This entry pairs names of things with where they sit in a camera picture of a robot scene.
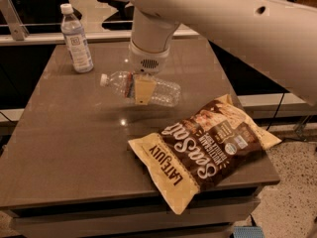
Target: brown bag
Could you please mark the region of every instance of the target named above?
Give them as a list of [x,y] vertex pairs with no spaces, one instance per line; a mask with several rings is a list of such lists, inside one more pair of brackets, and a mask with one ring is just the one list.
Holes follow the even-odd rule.
[[248,153],[279,142],[225,95],[192,117],[129,144],[170,208],[181,214],[196,193],[215,186]]

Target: water bottle lying on side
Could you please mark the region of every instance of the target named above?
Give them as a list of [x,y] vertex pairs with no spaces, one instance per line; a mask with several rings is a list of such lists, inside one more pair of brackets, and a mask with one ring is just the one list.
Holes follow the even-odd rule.
[[148,74],[117,71],[111,75],[102,74],[101,86],[109,86],[114,93],[135,99],[136,104],[156,104],[174,107],[179,101],[180,86]]

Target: background furniture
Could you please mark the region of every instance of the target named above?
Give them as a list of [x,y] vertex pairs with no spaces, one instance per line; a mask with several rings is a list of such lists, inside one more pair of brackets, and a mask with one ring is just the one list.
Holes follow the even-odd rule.
[[131,30],[134,14],[134,6],[126,7],[129,0],[97,0],[100,3],[107,3],[118,10],[115,14],[104,20],[102,27],[109,30]]
[[0,158],[0,210],[26,237],[229,237],[279,177],[265,152],[253,153],[217,187],[171,212],[128,147],[190,117],[210,100],[235,95],[204,39],[174,40],[159,77],[182,88],[179,105],[135,106],[99,86],[102,73],[130,69],[129,43],[90,44],[94,69],[77,74],[58,45]]

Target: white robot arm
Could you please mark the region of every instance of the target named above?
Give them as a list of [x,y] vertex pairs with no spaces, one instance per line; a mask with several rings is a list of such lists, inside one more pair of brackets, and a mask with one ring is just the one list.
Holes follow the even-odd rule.
[[317,103],[317,9],[281,0],[130,0],[139,71],[157,73],[184,24],[290,92]]

